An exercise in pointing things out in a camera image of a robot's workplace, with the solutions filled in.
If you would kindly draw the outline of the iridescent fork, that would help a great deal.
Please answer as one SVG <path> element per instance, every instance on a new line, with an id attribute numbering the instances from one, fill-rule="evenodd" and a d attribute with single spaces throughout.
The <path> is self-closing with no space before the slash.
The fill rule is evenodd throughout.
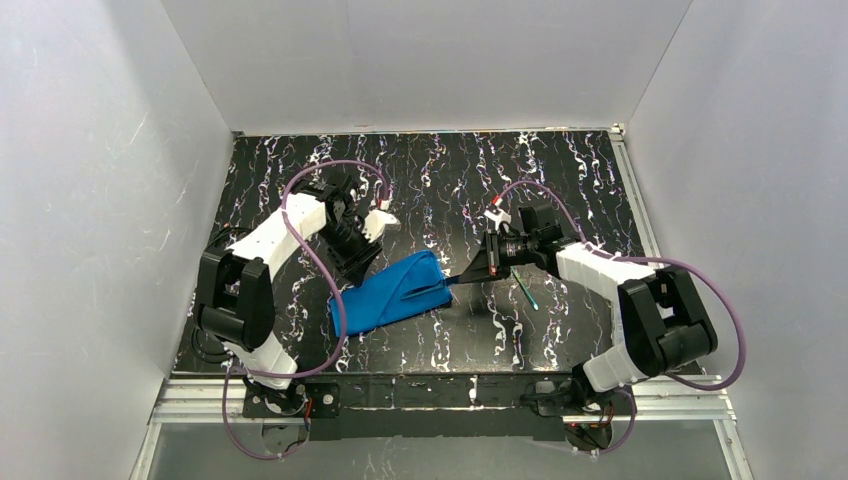
<path id="1" fill-rule="evenodd" d="M 530 290 L 528 289 L 528 287 L 527 287 L 527 285 L 526 285 L 525 281 L 524 281 L 524 280 L 522 279 L 522 277 L 520 276 L 520 274 L 519 274 L 518 270 L 517 270 L 515 267 L 511 267 L 511 268 L 510 268 L 510 272 L 511 272 L 511 275 L 512 275 L 513 279 L 515 280 L 515 282 L 516 282 L 516 283 L 517 283 L 517 285 L 519 286 L 519 289 L 521 290 L 522 294 L 524 295 L 524 297 L 526 298 L 527 302 L 528 302 L 528 303 L 529 303 L 529 305 L 531 306 L 531 308 L 532 308 L 534 311 L 538 311 L 538 310 L 540 309 L 539 304 L 537 303 L 537 301 L 535 300 L 534 296 L 532 295 L 532 293 L 531 293 L 531 292 L 530 292 Z"/>

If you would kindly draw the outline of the blue cloth napkin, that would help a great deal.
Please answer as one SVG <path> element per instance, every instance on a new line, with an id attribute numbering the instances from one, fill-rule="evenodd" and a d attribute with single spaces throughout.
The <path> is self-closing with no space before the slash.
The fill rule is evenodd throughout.
<path id="1" fill-rule="evenodd" d="M 444 278 L 439 259 L 429 250 L 416 252 L 391 264 L 366 279 L 361 286 L 341 292 L 346 323 L 341 322 L 337 301 L 329 300 L 335 334 L 367 333 L 449 304 L 452 301 L 450 289 L 411 300 L 401 299 L 412 289 L 432 285 Z"/>

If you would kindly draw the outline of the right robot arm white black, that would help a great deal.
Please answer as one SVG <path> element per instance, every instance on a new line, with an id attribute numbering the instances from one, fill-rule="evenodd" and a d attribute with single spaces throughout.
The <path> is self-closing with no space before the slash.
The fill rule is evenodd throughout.
<path id="1" fill-rule="evenodd" d="M 690 274 L 681 267 L 652 269 L 618 261 L 565 234 L 550 207 L 523 207 L 521 226 L 496 209 L 468 267 L 451 284 L 484 283 L 534 265 L 609 301 L 622 340 L 572 369 L 552 397 L 588 404 L 624 385 L 666 374 L 718 347 L 718 337 Z"/>

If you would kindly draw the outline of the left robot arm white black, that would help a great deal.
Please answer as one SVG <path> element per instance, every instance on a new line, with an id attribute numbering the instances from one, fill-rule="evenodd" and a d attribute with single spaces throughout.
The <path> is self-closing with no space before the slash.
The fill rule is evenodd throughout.
<path id="1" fill-rule="evenodd" d="M 298 174 L 285 186 L 277 212 L 234 244 L 209 247 L 201 256 L 195 324 L 221 341 L 266 388 L 284 391 L 298 376 L 296 361 L 273 332 L 273 281 L 284 263 L 318 235 L 329 256 L 322 271 L 360 286 L 382 250 L 386 228 L 397 222 L 388 211 L 388 186 L 366 214 L 359 209 L 357 188 L 356 179 L 338 170 L 319 180 Z"/>

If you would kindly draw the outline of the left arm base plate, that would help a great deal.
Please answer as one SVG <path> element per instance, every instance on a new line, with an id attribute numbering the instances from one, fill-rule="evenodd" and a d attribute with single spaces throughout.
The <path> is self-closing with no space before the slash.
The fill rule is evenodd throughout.
<path id="1" fill-rule="evenodd" d="M 288 389 L 275 390 L 243 378 L 246 388 L 242 415 L 246 418 L 335 418 L 340 412 L 341 388 L 336 383 L 294 380 Z"/>

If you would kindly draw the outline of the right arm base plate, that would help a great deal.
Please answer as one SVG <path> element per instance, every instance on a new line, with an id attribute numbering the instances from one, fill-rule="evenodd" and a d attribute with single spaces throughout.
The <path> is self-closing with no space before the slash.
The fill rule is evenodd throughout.
<path id="1" fill-rule="evenodd" d="M 612 423 L 619 401 L 629 418 L 624 432 L 618 439 L 614 439 Z M 597 419 L 593 421 L 567 422 L 565 425 L 572 452 L 592 457 L 621 448 L 632 435 L 638 413 L 635 397 L 629 387 L 615 387 L 597 393 L 587 381 L 573 379 L 560 383 L 543 380 L 529 384 L 517 403 L 542 418 L 578 413 L 596 415 Z"/>

